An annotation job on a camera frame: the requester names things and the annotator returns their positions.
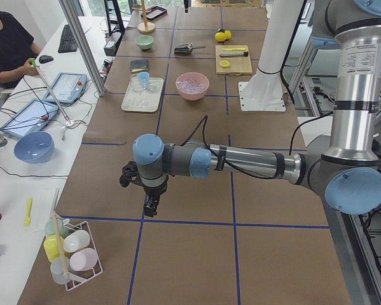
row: computer mouse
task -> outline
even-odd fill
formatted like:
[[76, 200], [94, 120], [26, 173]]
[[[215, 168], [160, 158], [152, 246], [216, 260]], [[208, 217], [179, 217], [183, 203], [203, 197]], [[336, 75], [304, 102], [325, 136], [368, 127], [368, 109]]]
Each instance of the computer mouse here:
[[52, 60], [53, 60], [53, 57], [50, 56], [50, 55], [41, 55], [41, 56], [39, 57], [39, 62], [40, 62], [41, 64], [45, 64], [45, 63], [47, 63], [47, 62], [51, 62]]

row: yellow cup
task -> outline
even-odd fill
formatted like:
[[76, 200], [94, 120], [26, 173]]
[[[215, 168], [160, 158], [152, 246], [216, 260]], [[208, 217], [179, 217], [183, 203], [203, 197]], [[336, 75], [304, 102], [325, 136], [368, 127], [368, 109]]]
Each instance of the yellow cup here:
[[[62, 245], [64, 243], [63, 237], [60, 237]], [[52, 234], [46, 237], [43, 243], [43, 248], [45, 248], [46, 256], [50, 262], [53, 262], [57, 257], [60, 256], [59, 249], [57, 248], [56, 235]]]

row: black shirt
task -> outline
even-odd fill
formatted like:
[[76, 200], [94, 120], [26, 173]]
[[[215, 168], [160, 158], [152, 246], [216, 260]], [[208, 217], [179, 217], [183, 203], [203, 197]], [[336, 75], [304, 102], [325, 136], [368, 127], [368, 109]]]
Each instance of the black shirt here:
[[[0, 72], [19, 68], [28, 58], [36, 58], [31, 50], [33, 36], [11, 14], [1, 11], [0, 19], [3, 24], [0, 30]], [[18, 82], [5, 85], [14, 87]]]

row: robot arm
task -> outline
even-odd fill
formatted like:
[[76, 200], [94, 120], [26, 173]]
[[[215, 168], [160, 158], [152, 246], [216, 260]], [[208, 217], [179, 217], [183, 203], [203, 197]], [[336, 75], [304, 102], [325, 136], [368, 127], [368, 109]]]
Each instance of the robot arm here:
[[321, 156], [283, 156], [196, 141], [176, 146], [142, 135], [134, 142], [135, 162], [123, 168], [120, 183], [144, 188], [145, 215], [156, 215], [168, 175], [201, 178], [212, 168], [286, 179], [347, 214], [381, 204], [381, 174], [371, 150], [381, 83], [381, 1], [317, 0], [313, 33], [335, 38], [342, 49], [329, 148]]

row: wooden cutting board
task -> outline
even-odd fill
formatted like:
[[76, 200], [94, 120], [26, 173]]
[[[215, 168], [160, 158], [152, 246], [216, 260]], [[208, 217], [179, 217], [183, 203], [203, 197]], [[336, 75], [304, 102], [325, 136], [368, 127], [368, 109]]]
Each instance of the wooden cutting board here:
[[[223, 48], [245, 48], [248, 51], [248, 46], [242, 45], [216, 45], [216, 74], [226, 75], [226, 74], [241, 74], [241, 75], [252, 75], [253, 67], [251, 66], [251, 58], [246, 57], [220, 57], [219, 53], [228, 52], [245, 52], [245, 51], [224, 51]], [[220, 61], [227, 60], [230, 63], [228, 68], [223, 68], [220, 66]]]

